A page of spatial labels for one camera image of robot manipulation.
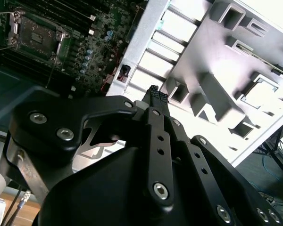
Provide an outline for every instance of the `capacitor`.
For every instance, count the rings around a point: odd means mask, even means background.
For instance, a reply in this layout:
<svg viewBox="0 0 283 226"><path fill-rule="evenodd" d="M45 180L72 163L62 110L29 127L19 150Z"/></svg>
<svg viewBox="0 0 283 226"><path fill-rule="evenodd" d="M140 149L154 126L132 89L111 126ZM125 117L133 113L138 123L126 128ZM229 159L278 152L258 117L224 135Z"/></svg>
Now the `capacitor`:
<svg viewBox="0 0 283 226"><path fill-rule="evenodd" d="M91 49L88 49L87 51L86 51L86 54L87 55L91 55L93 53L93 51L91 50Z"/></svg>
<svg viewBox="0 0 283 226"><path fill-rule="evenodd" d="M80 70L80 73L81 73L81 74L85 74L85 73L86 73L86 70L85 70L85 69L81 69L81 70Z"/></svg>
<svg viewBox="0 0 283 226"><path fill-rule="evenodd" d="M106 34L111 37L111 36L113 35L113 31L112 31L112 30L109 30L109 31L107 31Z"/></svg>
<svg viewBox="0 0 283 226"><path fill-rule="evenodd" d="M84 62L84 63L82 63L82 67L86 68L86 67L88 67L88 64L86 62Z"/></svg>
<svg viewBox="0 0 283 226"><path fill-rule="evenodd" d="M110 37L110 36L105 36L105 37L104 37L104 40L105 40L105 41L109 41L109 40L111 40L111 37Z"/></svg>
<svg viewBox="0 0 283 226"><path fill-rule="evenodd" d="M90 61L90 59L91 59L90 56L85 56L85 57L84 57L84 60L85 60L85 61Z"/></svg>

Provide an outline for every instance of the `metal frame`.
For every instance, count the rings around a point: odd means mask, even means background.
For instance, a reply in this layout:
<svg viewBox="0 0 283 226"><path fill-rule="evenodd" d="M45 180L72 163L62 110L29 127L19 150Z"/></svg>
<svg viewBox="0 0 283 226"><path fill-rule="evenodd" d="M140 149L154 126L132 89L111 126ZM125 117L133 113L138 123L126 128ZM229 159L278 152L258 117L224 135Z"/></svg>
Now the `metal frame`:
<svg viewBox="0 0 283 226"><path fill-rule="evenodd" d="M116 75L110 85L107 96L123 95L137 65L139 64L154 31L158 28L160 20L169 7L170 0L149 0L141 17L138 27L127 48L127 51L118 67ZM117 80L123 65L131 67L127 83Z"/></svg>
<svg viewBox="0 0 283 226"><path fill-rule="evenodd" d="M256 12L255 10L251 9L250 7L248 7L247 5L245 5L243 2L239 1L239 0L234 0L235 3L239 4L240 6L242 6L243 8L245 8L248 12L252 13L253 15L257 16L260 20L267 22L269 25L271 25L272 27L274 27L276 30L278 30L279 32L283 33L283 29L278 27L277 25L275 25L274 23L270 22L268 19L266 19L264 16L260 15L258 12ZM191 18L186 17L184 14L182 14L181 12L178 12L177 9L175 7L173 7L173 5L170 5L170 7L168 8L168 10L170 10L173 13L176 13L177 15L181 16L183 19L188 20L189 22L196 24L197 26L201 26L201 21L198 20L194 20ZM121 94L123 95L125 93L125 89L128 86L131 86L130 84L130 78L131 78L132 74L129 76L129 78L127 79L127 84L123 85L122 84L122 90L118 89L117 94ZM115 84L121 84L121 82L119 81L114 81ZM108 95L113 94L113 90L115 89L115 84L113 83L113 86L111 87L111 91L109 91ZM171 103L179 108L182 108L184 111L188 111L187 109L185 109L185 107L183 106L184 104L179 104L179 103ZM247 145L245 145L243 143L243 145L240 145L240 149L238 149L238 151L236 151L235 153L233 153L232 157L229 157L229 161L233 166L237 166L238 164L240 164L247 156L249 156L259 145L261 145L266 139L268 139L277 129L279 129L281 126L283 125L283 114L281 115L281 117L279 117L279 119L274 122L273 124L271 124L268 128L264 128L264 132L261 134L260 137L257 137L255 139L251 138L249 139L249 136L245 137L245 139L247 139L247 141L245 141L245 143ZM227 150L222 152L223 154L226 154L227 152L229 153L231 150Z"/></svg>

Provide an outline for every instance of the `metal plate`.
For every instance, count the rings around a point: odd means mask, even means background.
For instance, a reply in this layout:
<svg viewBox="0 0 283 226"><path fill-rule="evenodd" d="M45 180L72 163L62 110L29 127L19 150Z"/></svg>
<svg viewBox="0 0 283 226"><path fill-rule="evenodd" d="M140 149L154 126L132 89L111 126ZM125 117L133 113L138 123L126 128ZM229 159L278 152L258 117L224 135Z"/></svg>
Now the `metal plate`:
<svg viewBox="0 0 283 226"><path fill-rule="evenodd" d="M235 166L244 159L246 153L250 154L282 125L283 105L277 97L283 96L283 78L271 73L271 68L258 59L252 56L238 54L225 46L226 39L233 36L253 48L253 53L256 55L259 55L274 65L283 65L283 33L269 25L260 16L251 13L249 8L244 6L240 7L246 11L247 17L254 18L268 27L269 31L266 35L264 37L258 37L242 26L238 26L235 31L226 29L216 21L211 20L214 7L216 7L219 2L233 3L234 1L215 1L212 10L203 19L201 26L195 32L179 62L170 73L171 76L178 81L187 84L191 94L190 98L181 105L175 102L172 102L172 104L189 111L193 95L200 92L198 80L201 79L205 73L213 74L232 99L237 91L242 90L250 82L250 76L254 72L260 72L267 78L275 81L280 87L279 93L270 101L275 104L265 106L265 108L275 112L273 117L243 102L236 102L251 119L252 123L261 127L260 129L254 129L250 133L248 140L244 140L236 135L231 135L226 128L213 125L209 122L207 122L207 127L211 128L209 131L201 131L201 129L197 131L198 134L211 137L212 140L210 141L213 143L213 140L216 140L216 142L218 139L222 140L224 143L223 150L218 150ZM195 124L189 122L186 126L195 127ZM213 134L214 127L216 127L215 136ZM234 147L237 151L233 151L229 147Z"/></svg>

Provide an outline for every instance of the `green circuit board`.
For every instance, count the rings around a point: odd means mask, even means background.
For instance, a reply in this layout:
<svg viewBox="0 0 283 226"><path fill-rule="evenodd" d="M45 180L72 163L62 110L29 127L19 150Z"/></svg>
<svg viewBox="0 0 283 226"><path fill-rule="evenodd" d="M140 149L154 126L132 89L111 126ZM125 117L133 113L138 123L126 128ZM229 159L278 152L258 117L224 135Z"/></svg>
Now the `green circuit board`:
<svg viewBox="0 0 283 226"><path fill-rule="evenodd" d="M109 6L109 13L99 12L88 36L24 9L17 45L11 50L75 77L80 94L101 92L103 81L115 72L130 40L128 34L137 13L130 3L131 0L119 0ZM21 8L17 0L0 0L0 12L16 8ZM11 42L11 16L0 14L0 47Z"/></svg>

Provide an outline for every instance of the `blue cable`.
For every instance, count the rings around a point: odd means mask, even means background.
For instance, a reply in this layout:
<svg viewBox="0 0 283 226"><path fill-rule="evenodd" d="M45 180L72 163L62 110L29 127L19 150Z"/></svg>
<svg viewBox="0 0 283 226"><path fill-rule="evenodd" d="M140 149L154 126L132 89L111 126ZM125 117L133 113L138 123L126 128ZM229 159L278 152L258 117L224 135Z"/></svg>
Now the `blue cable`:
<svg viewBox="0 0 283 226"><path fill-rule="evenodd" d="M274 173L270 172L270 171L266 168L266 166L265 166L265 156L264 156L264 155L262 156L262 164L263 164L263 167L264 167L264 169L266 170L267 173L269 173L270 175L272 175L273 177L275 177L279 182L283 183L283 181L282 181L279 177L277 177Z"/></svg>
<svg viewBox="0 0 283 226"><path fill-rule="evenodd" d="M261 192L263 192L263 190L261 190L257 185L255 185L254 183L252 183L252 182L249 182L251 185L253 185L256 189L257 189L257 191L261 191Z"/></svg>

